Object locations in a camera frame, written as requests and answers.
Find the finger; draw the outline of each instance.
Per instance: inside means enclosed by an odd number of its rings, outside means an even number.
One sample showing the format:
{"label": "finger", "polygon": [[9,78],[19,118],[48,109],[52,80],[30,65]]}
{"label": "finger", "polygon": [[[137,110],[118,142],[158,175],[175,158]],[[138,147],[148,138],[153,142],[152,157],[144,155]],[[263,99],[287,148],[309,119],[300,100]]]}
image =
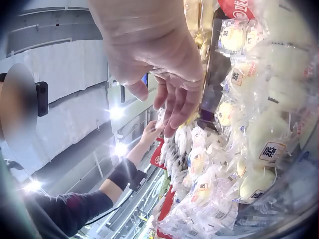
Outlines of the finger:
{"label": "finger", "polygon": [[145,101],[148,97],[148,89],[141,79],[152,69],[152,66],[125,57],[122,51],[116,54],[109,50],[108,53],[108,66],[113,77],[137,99]]}
{"label": "finger", "polygon": [[167,87],[166,81],[164,79],[158,76],[155,76],[155,79],[158,82],[158,85],[153,108],[155,110],[159,110],[159,108],[165,103],[165,100],[167,99]]}
{"label": "finger", "polygon": [[155,137],[158,137],[161,134],[161,132],[163,132],[163,130],[164,130],[164,125],[161,125],[157,129],[155,129],[155,131],[152,134],[154,134]]}
{"label": "finger", "polygon": [[175,87],[172,84],[167,83],[167,102],[166,102],[166,109],[165,109],[165,114],[164,114],[164,120],[163,124],[166,126],[168,123],[169,118],[172,115],[174,105],[175,105]]}
{"label": "finger", "polygon": [[172,115],[169,120],[169,126],[172,129],[177,129],[182,123],[186,122],[192,113],[197,109],[200,99],[202,96],[202,91],[188,91],[186,95],[185,103],[182,109],[176,114]]}
{"label": "finger", "polygon": [[153,130],[155,128],[157,120],[152,120],[148,123],[148,125],[146,126],[147,130]]}
{"label": "finger", "polygon": [[175,105],[174,105],[174,109],[172,112],[172,115],[168,121],[168,124],[165,127],[165,131],[164,131],[164,135],[166,137],[172,137],[176,131],[176,129],[172,128],[170,126],[170,121],[171,119],[173,119],[176,115],[179,114],[179,112],[182,110],[185,101],[186,101],[186,95],[187,95],[187,90],[183,89],[183,88],[178,88],[175,91],[175,95],[176,95],[176,101],[175,101]]}
{"label": "finger", "polygon": [[131,94],[140,101],[145,101],[148,97],[148,88],[141,80],[134,83],[133,85],[127,85],[125,86],[125,88],[128,89]]}

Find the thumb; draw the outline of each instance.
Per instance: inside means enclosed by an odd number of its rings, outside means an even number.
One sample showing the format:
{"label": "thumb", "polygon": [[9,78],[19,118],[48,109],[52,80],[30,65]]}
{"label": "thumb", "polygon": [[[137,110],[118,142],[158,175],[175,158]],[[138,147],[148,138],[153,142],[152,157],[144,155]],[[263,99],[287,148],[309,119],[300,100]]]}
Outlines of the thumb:
{"label": "thumb", "polygon": [[132,95],[134,95],[140,101],[145,101],[148,97],[148,88],[143,81],[139,80],[138,82],[125,86]]}
{"label": "thumb", "polygon": [[158,136],[160,135],[160,133],[164,130],[164,125],[161,125],[160,127],[158,127],[157,129],[155,129],[155,131],[153,132],[154,135]]}

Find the plastic bag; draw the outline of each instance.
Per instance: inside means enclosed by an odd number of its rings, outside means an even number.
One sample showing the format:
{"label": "plastic bag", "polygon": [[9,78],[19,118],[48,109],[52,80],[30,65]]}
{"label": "plastic bag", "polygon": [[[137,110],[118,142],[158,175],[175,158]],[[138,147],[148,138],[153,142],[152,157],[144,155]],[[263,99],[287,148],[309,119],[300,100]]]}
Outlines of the plastic bag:
{"label": "plastic bag", "polygon": [[217,51],[227,57],[233,54],[243,54],[246,42],[247,23],[248,20],[241,19],[223,20]]}
{"label": "plastic bag", "polygon": [[275,178],[270,170],[251,170],[240,186],[240,202],[250,204],[260,198],[272,186]]}
{"label": "plastic bag", "polygon": [[205,138],[206,138],[206,132],[196,125],[194,129],[192,130],[192,142],[193,142],[193,148],[197,147],[205,147]]}
{"label": "plastic bag", "polygon": [[257,59],[263,65],[270,66],[275,76],[292,81],[303,80],[304,70],[310,63],[307,48],[268,40],[259,42],[249,51],[248,58]]}
{"label": "plastic bag", "polygon": [[178,137],[178,149],[179,149],[180,156],[183,156],[185,154],[186,146],[187,146],[186,127],[183,126],[179,130],[179,137]]}
{"label": "plastic bag", "polygon": [[199,1],[184,0],[184,14],[188,30],[194,34],[198,30]]}
{"label": "plastic bag", "polygon": [[189,154],[192,150],[192,129],[190,125],[186,126],[186,154]]}
{"label": "plastic bag", "polygon": [[276,160],[286,152],[291,139],[290,125],[279,111],[271,108],[257,116],[246,133],[250,160],[266,166],[275,165]]}
{"label": "plastic bag", "polygon": [[165,109],[161,107],[157,112],[157,121],[156,121],[155,129],[158,129],[159,127],[161,127],[161,125],[163,125],[164,114],[165,114]]}
{"label": "plastic bag", "polygon": [[219,229],[232,229],[238,204],[225,198],[230,185],[215,177],[212,165],[194,183],[189,194],[162,222],[160,230],[173,238],[211,238]]}
{"label": "plastic bag", "polygon": [[270,41],[290,42],[297,46],[313,44],[314,38],[305,18],[289,1],[254,0],[248,3],[256,19],[265,27]]}
{"label": "plastic bag", "polygon": [[246,52],[249,52],[257,43],[266,38],[267,33],[262,25],[256,19],[251,19],[247,25],[247,37],[245,43]]}
{"label": "plastic bag", "polygon": [[228,143],[231,134],[231,115],[236,108],[236,103],[228,95],[222,95],[220,102],[216,108],[214,118],[215,127],[222,135],[224,143]]}
{"label": "plastic bag", "polygon": [[209,164],[208,155],[203,147],[192,149],[188,156],[187,166],[189,175],[193,180],[200,176]]}
{"label": "plastic bag", "polygon": [[231,57],[233,67],[223,82],[224,92],[240,103],[249,99],[256,81],[256,61],[246,60],[244,56]]}
{"label": "plastic bag", "polygon": [[199,25],[203,32],[212,31],[214,12],[218,8],[216,8],[216,2],[215,0],[200,0],[202,9]]}

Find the black sleeve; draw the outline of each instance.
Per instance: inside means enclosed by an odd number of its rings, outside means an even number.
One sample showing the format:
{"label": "black sleeve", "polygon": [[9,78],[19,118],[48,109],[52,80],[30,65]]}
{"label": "black sleeve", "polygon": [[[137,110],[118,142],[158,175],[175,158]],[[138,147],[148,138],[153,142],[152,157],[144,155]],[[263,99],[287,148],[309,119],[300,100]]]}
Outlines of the black sleeve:
{"label": "black sleeve", "polygon": [[35,200],[67,235],[75,235],[89,220],[111,209],[113,202],[102,193],[67,193],[57,197],[35,194]]}

